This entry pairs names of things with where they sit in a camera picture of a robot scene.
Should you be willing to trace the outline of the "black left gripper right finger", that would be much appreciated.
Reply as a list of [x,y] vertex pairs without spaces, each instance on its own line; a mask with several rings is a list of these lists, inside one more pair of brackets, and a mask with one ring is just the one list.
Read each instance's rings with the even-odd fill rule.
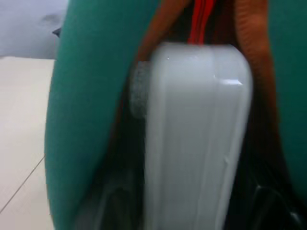
[[268,167],[239,166],[225,230],[305,230],[307,213]]

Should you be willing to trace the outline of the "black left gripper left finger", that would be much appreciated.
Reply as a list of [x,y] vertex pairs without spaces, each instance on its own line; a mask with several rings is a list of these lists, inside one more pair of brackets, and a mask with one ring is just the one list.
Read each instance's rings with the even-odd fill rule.
[[76,229],[143,229],[143,188],[143,160],[103,162],[76,214]]

